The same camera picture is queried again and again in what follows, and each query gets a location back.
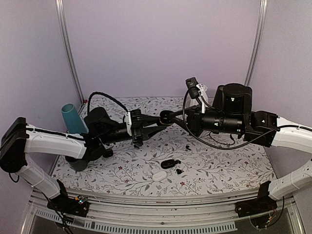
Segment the black round earbud case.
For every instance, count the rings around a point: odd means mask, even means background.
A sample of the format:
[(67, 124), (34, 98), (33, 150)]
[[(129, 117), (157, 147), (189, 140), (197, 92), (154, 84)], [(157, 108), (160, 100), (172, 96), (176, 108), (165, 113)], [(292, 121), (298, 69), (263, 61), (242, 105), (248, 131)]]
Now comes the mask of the black round earbud case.
[(174, 122), (171, 120), (171, 114), (173, 113), (173, 111), (169, 111), (169, 110), (163, 110), (160, 112), (160, 116), (159, 116), (159, 123), (160, 125), (173, 125)]

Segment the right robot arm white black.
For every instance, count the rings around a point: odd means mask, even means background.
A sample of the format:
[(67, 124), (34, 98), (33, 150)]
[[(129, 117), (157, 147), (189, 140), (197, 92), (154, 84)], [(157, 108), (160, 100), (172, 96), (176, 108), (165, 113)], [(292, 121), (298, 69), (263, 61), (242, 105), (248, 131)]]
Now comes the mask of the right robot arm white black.
[(204, 89), (195, 79), (187, 80), (185, 96), (195, 99), (197, 106), (183, 107), (167, 115), (167, 120), (185, 129), (195, 139), (203, 131), (227, 133), (243, 138), (245, 144), (285, 147), (302, 152), (312, 151), (312, 129), (291, 122), (274, 113), (252, 111), (252, 89), (239, 83), (220, 85), (209, 105)]

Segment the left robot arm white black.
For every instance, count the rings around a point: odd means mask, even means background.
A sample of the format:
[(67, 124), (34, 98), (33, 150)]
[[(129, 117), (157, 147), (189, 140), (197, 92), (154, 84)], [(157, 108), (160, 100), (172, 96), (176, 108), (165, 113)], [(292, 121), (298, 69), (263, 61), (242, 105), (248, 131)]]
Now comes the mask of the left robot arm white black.
[(93, 109), (84, 118), (88, 133), (66, 134), (36, 128), (19, 117), (1, 139), (0, 167), (15, 173), (32, 187), (43, 192), (63, 212), (73, 204), (61, 183), (51, 178), (29, 156), (30, 153), (63, 155), (74, 162), (110, 157), (111, 149), (105, 145), (131, 140), (136, 147), (166, 129), (159, 117), (143, 115), (139, 109), (126, 113), (124, 122), (112, 120), (102, 107)]

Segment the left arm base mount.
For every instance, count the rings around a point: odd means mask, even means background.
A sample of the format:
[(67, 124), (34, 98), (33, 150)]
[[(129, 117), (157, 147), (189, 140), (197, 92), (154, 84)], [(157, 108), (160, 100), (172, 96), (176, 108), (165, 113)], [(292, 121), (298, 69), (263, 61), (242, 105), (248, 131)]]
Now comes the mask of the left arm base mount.
[(59, 195), (53, 199), (48, 199), (47, 208), (80, 217), (86, 217), (89, 211), (90, 203), (81, 199), (69, 198), (66, 195)]

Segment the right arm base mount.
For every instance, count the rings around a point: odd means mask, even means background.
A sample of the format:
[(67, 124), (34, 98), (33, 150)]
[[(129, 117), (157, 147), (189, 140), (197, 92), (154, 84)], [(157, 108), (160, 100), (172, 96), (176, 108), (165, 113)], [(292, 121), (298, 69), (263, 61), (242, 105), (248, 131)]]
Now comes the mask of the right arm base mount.
[(260, 185), (256, 198), (235, 203), (234, 211), (238, 217), (256, 215), (277, 208), (276, 201), (269, 197), (270, 183), (271, 181), (267, 181)]

